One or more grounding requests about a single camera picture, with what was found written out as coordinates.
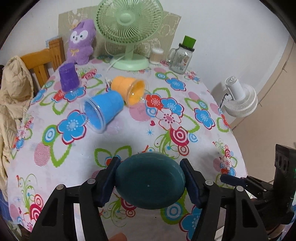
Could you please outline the person's hand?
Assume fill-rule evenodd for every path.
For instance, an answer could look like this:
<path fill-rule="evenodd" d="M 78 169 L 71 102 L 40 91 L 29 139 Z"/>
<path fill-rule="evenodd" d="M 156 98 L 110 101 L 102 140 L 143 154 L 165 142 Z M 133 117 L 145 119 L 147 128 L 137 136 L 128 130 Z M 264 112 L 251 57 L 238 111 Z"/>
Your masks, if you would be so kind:
<path fill-rule="evenodd" d="M 268 240 L 278 240 L 282 235 L 285 225 L 279 224 L 272 230 L 267 231 Z"/>

